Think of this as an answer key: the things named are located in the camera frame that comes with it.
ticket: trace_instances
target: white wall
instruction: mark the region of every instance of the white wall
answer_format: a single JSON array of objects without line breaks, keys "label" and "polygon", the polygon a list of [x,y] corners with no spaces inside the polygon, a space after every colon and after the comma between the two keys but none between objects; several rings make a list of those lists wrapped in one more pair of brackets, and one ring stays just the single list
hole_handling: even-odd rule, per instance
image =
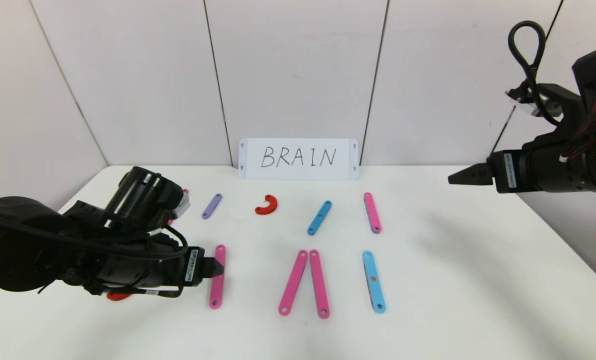
[{"label": "white wall", "polygon": [[0,197],[58,209],[105,166],[31,4],[0,0]]},{"label": "white wall", "polygon": [[[545,29],[560,0],[392,1],[364,165],[467,164],[493,148],[523,73],[507,48],[522,20]],[[519,31],[520,50],[535,35]]]},{"label": "white wall", "polygon": [[111,165],[230,165],[202,0],[33,0]]},{"label": "white wall", "polygon": [[364,139],[386,0],[207,0],[234,163],[247,137]]},{"label": "white wall", "polygon": [[[565,0],[547,42],[538,82],[576,92],[572,64],[596,50],[596,0]],[[518,149],[553,126],[516,109],[496,150]],[[596,272],[596,193],[520,195]]]}]

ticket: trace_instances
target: red plastic piece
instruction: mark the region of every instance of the red plastic piece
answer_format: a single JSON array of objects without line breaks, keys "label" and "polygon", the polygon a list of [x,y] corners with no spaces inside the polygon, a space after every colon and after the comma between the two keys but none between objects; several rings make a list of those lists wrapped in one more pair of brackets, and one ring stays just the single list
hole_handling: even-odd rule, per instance
[{"label": "red plastic piece", "polygon": [[113,292],[107,292],[106,298],[111,301],[120,301],[130,297],[131,294],[114,294]]},{"label": "red plastic piece", "polygon": [[268,207],[256,207],[256,214],[268,215],[275,211],[278,207],[278,200],[272,194],[268,194],[264,197],[264,200],[269,202]]}]

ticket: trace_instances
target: white sign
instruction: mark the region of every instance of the white sign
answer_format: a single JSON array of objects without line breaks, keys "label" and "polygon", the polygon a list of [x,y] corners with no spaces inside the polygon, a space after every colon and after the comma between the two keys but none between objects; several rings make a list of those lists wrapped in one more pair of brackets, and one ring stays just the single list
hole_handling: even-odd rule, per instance
[{"label": "white sign", "polygon": [[238,175],[243,179],[356,180],[354,139],[241,139]]}]

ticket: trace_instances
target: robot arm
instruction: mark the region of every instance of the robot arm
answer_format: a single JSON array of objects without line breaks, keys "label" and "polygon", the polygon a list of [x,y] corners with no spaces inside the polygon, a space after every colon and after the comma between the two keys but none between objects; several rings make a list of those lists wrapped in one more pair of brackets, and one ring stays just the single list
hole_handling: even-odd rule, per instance
[{"label": "robot arm", "polygon": [[[188,207],[181,187],[137,166],[105,209],[78,201],[60,215],[30,198],[0,198],[0,288],[25,292],[62,280],[93,295],[178,297],[224,271],[167,225]],[[162,285],[178,290],[144,289]]]},{"label": "robot arm", "polygon": [[[538,55],[529,65],[513,44],[521,27],[538,32]],[[525,71],[522,84],[507,92],[533,116],[542,116],[556,125],[516,150],[492,152],[486,162],[475,164],[449,176],[449,184],[492,185],[499,193],[530,191],[596,192],[596,51],[580,57],[573,73],[582,96],[554,84],[536,84],[535,75],[544,50],[540,25],[522,22],[509,34],[509,48]],[[563,114],[557,122],[553,116]]]}]

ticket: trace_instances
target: pink plastic strip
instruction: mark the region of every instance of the pink plastic strip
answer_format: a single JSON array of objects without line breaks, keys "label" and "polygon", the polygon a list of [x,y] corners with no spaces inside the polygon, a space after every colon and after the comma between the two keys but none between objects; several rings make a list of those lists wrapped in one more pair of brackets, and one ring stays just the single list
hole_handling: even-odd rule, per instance
[{"label": "pink plastic strip", "polygon": [[320,316],[321,319],[327,319],[331,314],[331,311],[329,310],[329,301],[327,300],[325,277],[322,275],[320,253],[317,250],[312,250],[309,252],[309,257],[311,258],[311,276],[313,277],[313,292],[316,293],[318,316]]},{"label": "pink plastic strip", "polygon": [[307,250],[300,250],[296,262],[293,264],[287,287],[284,288],[284,294],[282,294],[282,300],[280,300],[280,306],[278,307],[278,312],[284,317],[291,312],[293,299],[295,299],[296,293],[298,292],[298,286],[300,285],[302,273],[304,273],[304,267],[307,266],[307,258],[309,258],[307,255]]},{"label": "pink plastic strip", "polygon": [[[216,246],[214,257],[226,269],[227,247],[223,244]],[[224,274],[211,278],[211,295],[209,296],[209,307],[218,309],[222,305],[222,288],[224,287]]]},{"label": "pink plastic strip", "polygon": [[371,225],[371,231],[379,234],[380,231],[382,231],[382,225],[380,225],[378,210],[376,210],[376,204],[373,202],[373,196],[371,193],[364,193],[364,205],[367,208],[367,214],[369,215],[369,225]]}]

